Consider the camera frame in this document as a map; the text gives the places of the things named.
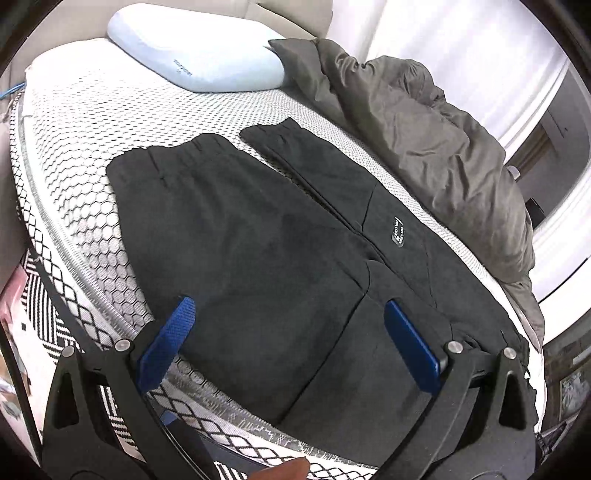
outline white curtain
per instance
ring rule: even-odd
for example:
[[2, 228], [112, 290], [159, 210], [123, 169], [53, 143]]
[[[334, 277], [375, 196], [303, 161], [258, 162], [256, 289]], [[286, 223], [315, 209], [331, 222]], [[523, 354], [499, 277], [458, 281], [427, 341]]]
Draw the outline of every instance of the white curtain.
[[569, 66], [519, 0], [387, 0], [367, 59], [380, 55], [424, 64], [447, 100], [505, 147], [507, 160], [548, 108]]

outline white pillow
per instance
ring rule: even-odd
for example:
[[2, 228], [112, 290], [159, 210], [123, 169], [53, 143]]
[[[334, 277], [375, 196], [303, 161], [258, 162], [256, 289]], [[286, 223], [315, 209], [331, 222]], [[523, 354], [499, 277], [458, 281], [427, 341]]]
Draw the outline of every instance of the white pillow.
[[192, 92], [267, 90], [285, 79], [268, 44], [284, 37], [253, 20], [135, 4], [111, 18], [107, 33], [133, 58]]

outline black pants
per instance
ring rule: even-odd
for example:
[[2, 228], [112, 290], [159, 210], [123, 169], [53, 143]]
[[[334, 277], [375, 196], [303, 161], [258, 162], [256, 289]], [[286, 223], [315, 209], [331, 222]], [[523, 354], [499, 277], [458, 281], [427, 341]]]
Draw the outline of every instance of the black pants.
[[107, 167], [150, 309], [165, 319], [179, 295], [195, 299], [182, 353], [223, 392], [302, 441], [379, 465], [430, 399], [384, 328], [388, 300], [441, 344], [508, 344], [527, 364], [503, 308], [364, 168], [292, 119], [241, 136], [309, 194], [215, 134]]

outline gray blanket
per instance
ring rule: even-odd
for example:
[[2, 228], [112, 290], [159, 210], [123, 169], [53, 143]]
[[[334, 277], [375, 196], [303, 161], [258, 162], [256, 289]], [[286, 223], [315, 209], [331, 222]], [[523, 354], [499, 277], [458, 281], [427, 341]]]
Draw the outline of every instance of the gray blanket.
[[472, 250], [523, 311], [539, 348], [544, 318], [529, 278], [531, 220], [496, 139], [447, 103], [414, 60], [383, 56], [359, 64], [331, 40], [269, 43], [313, 106], [365, 142]]

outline headboard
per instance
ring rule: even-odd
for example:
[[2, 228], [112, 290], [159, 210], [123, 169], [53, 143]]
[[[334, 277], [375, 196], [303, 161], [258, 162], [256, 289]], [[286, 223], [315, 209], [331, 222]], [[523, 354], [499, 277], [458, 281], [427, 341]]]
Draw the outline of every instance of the headboard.
[[248, 18], [297, 38], [326, 36], [332, 19], [332, 0], [62, 0], [12, 59], [0, 87], [22, 82], [25, 69], [51, 48], [106, 36], [111, 16], [136, 3]]

